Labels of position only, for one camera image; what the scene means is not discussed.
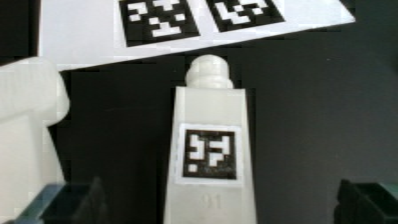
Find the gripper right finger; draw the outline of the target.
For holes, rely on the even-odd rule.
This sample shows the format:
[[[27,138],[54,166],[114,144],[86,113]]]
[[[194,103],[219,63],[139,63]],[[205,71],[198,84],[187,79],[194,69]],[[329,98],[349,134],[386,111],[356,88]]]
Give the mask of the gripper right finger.
[[[342,181],[336,224],[398,224],[398,183]]]

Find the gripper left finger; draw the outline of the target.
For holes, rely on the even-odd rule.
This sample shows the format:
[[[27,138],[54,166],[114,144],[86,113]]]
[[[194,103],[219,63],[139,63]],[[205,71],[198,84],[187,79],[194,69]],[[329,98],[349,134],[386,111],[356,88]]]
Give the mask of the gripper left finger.
[[[49,184],[15,224],[111,224],[100,178],[91,183]]]

